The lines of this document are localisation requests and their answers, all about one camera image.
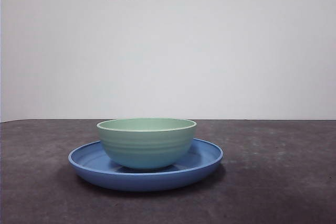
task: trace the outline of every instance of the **green bowl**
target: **green bowl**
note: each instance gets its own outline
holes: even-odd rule
[[[106,154],[134,169],[157,169],[173,164],[187,153],[196,123],[182,119],[139,118],[97,124]]]

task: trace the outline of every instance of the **blue plate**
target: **blue plate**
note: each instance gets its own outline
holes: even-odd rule
[[[188,153],[175,164],[152,172],[133,170],[112,161],[100,141],[69,154],[76,173],[86,181],[122,191],[159,191],[195,183],[212,173],[223,158],[217,145],[194,138]]]

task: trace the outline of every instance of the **tableware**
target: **tableware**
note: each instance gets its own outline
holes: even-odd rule
[[[158,191],[195,183],[216,170],[223,158],[217,145],[193,139],[188,152],[173,165],[155,172],[120,166],[103,150],[100,141],[83,145],[69,154],[70,164],[84,180],[123,191]]]
[[[182,119],[138,118],[97,124],[106,154],[135,169],[158,169],[173,164],[190,148],[196,123]]]

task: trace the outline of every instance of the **white wall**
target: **white wall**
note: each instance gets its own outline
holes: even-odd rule
[[[2,121],[336,119],[336,0],[2,0]]]

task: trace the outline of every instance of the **dark gray countertop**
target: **dark gray countertop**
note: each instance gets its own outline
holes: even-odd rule
[[[88,184],[69,152],[102,120],[1,124],[7,223],[336,223],[336,121],[196,120],[222,165],[203,181],[153,193]]]

